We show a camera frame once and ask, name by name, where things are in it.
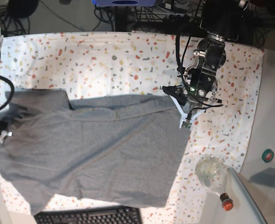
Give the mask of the grey t-shirt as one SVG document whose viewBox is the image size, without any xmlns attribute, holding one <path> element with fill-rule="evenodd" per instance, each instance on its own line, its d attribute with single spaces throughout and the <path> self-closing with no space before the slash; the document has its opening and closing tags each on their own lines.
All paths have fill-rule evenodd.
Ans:
<svg viewBox="0 0 275 224">
<path fill-rule="evenodd" d="M 69 101 L 65 91 L 21 91 L 0 119 L 0 174 L 41 212 L 55 194 L 136 208 L 163 207 L 190 131 L 170 97 Z"/>
</svg>

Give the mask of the black power strip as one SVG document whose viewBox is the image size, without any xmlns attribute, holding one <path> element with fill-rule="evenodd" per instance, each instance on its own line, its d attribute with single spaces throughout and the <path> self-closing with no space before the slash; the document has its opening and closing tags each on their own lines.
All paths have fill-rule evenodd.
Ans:
<svg viewBox="0 0 275 224">
<path fill-rule="evenodd" d="M 168 23 L 185 23 L 191 22 L 195 17 L 192 14 L 167 14 L 163 22 Z"/>
</svg>

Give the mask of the clear bottle with orange cap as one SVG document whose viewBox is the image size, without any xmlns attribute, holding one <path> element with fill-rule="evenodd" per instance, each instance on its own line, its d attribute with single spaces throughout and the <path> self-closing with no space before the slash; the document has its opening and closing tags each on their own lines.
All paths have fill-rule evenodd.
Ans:
<svg viewBox="0 0 275 224">
<path fill-rule="evenodd" d="M 212 155 L 201 157 L 196 164 L 195 174 L 208 192 L 218 196 L 225 211 L 234 207 L 233 200 L 226 191 L 227 168 L 218 158 Z"/>
</svg>

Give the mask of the terrazzo patterned white tablecloth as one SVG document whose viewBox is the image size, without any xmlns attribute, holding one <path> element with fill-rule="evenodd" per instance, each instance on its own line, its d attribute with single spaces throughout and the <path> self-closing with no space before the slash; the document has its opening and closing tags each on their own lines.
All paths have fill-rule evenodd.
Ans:
<svg viewBox="0 0 275 224">
<path fill-rule="evenodd" d="M 261 83 L 262 49 L 227 43 L 217 72 L 223 106 L 199 115 L 164 208 L 142 210 L 146 224 L 195 224 L 206 190 L 194 172 L 212 154 L 240 171 L 248 148 Z M 175 36 L 132 33 L 55 33 L 5 38 L 0 75 L 15 88 L 64 89 L 70 99 L 122 94 L 162 95 L 179 85 Z"/>
</svg>

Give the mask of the green tape roll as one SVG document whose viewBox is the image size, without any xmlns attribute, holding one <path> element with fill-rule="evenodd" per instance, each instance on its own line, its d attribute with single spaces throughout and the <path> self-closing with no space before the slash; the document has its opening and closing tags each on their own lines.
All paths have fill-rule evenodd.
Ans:
<svg viewBox="0 0 275 224">
<path fill-rule="evenodd" d="M 262 156 L 261 156 L 262 160 L 265 162 L 265 163 L 269 163 L 273 160 L 274 158 L 274 152 L 271 150 L 271 149 L 266 149 Z"/>
</svg>

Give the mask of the blue box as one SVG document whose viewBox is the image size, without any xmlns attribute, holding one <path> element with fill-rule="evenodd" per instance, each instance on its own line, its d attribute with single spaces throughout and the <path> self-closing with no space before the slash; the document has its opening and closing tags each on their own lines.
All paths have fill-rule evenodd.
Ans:
<svg viewBox="0 0 275 224">
<path fill-rule="evenodd" d="M 160 5 L 163 0 L 92 0 L 92 3 L 99 7 L 153 7 Z"/>
</svg>

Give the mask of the black computer keyboard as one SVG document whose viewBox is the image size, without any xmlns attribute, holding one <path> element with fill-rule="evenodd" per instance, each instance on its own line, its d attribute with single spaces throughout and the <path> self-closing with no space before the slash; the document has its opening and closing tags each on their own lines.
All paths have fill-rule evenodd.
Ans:
<svg viewBox="0 0 275 224">
<path fill-rule="evenodd" d="M 142 224 L 140 210 L 113 206 L 85 210 L 40 212 L 34 216 L 38 224 Z"/>
</svg>

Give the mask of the grey metal rail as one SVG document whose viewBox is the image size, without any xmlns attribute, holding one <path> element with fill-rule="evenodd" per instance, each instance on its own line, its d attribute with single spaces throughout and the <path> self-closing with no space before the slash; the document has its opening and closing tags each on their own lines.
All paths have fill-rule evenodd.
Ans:
<svg viewBox="0 0 275 224">
<path fill-rule="evenodd" d="M 234 201 L 232 219 L 234 224 L 267 224 L 263 214 L 251 197 L 237 172 L 228 168 L 231 198 Z"/>
</svg>

